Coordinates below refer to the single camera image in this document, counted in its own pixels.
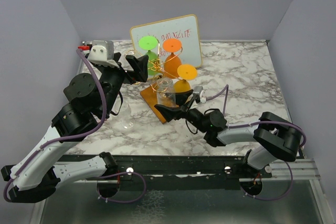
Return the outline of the clear wine glass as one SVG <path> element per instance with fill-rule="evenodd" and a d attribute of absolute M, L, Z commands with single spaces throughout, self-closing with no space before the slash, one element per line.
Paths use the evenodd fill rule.
<path fill-rule="evenodd" d="M 136 84 L 137 82 L 147 82 L 148 80 L 148 55 L 136 57 L 135 55 L 127 54 L 124 57 L 127 61 L 127 66 L 120 65 L 120 72 L 123 76 L 124 84 Z"/>
<path fill-rule="evenodd" d="M 134 119 L 132 117 L 131 107 L 128 103 L 120 101 L 115 104 L 114 108 L 118 113 L 117 118 L 124 129 L 131 129 L 134 127 Z"/>
<path fill-rule="evenodd" d="M 159 79 L 155 86 L 156 98 L 159 105 L 176 107 L 174 83 L 170 78 Z"/>

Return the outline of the green plastic wine glass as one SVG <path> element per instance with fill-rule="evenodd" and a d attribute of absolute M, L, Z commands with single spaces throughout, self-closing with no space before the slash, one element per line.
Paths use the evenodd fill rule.
<path fill-rule="evenodd" d="M 144 36 L 139 40 L 139 47 L 146 51 L 148 59 L 148 76 L 149 79 L 153 79 L 158 73 L 158 53 L 154 52 L 155 49 L 159 49 L 159 41 L 154 36 Z"/>

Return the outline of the yellow plastic wine glass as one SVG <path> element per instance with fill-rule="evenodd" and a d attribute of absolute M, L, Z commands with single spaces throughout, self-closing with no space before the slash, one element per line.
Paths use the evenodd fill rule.
<path fill-rule="evenodd" d="M 179 75 L 179 80 L 174 84 L 175 93 L 192 90 L 189 81 L 194 80 L 197 77 L 196 68 L 189 64 L 183 64 L 178 67 L 177 73 Z"/>

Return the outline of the orange plastic wine glass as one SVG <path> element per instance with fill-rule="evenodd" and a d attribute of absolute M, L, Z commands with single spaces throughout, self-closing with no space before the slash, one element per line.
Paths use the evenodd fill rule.
<path fill-rule="evenodd" d="M 179 58 L 179 54 L 182 52 L 182 43 L 178 39 L 170 38 L 163 43 L 163 49 L 169 53 L 163 64 L 164 74 L 168 78 L 176 79 L 178 78 L 177 69 L 182 64 Z"/>

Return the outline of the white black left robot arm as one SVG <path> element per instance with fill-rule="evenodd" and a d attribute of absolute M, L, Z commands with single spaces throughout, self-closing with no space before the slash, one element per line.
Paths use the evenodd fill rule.
<path fill-rule="evenodd" d="M 119 62 L 120 53 L 98 65 L 77 54 L 88 72 L 75 76 L 64 89 L 68 103 L 53 118 L 46 134 L 19 163 L 6 165 L 1 173 L 6 186 L 5 201 L 36 203 L 50 197 L 59 187 L 87 178 L 120 177 L 118 165 L 110 153 L 102 152 L 82 162 L 59 165 L 58 160 L 72 147 L 102 127 L 112 114 L 116 98 L 125 83 L 146 82 L 148 56 L 126 57 L 132 70 Z"/>

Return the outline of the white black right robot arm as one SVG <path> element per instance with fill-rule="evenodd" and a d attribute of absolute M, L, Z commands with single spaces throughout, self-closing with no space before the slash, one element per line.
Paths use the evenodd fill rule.
<path fill-rule="evenodd" d="M 219 109 L 200 112 L 192 107 L 193 103 L 200 101 L 199 93 L 189 90 L 177 94 L 176 106 L 156 104 L 154 107 L 167 122 L 184 119 L 186 125 L 193 125 L 196 128 L 193 133 L 203 133 L 204 140 L 212 147 L 257 142 L 259 146 L 249 150 L 241 164 L 241 171 L 246 177 L 254 177 L 278 159 L 294 162 L 307 141 L 300 127 L 271 112 L 264 112 L 256 122 L 229 125 L 224 112 Z"/>

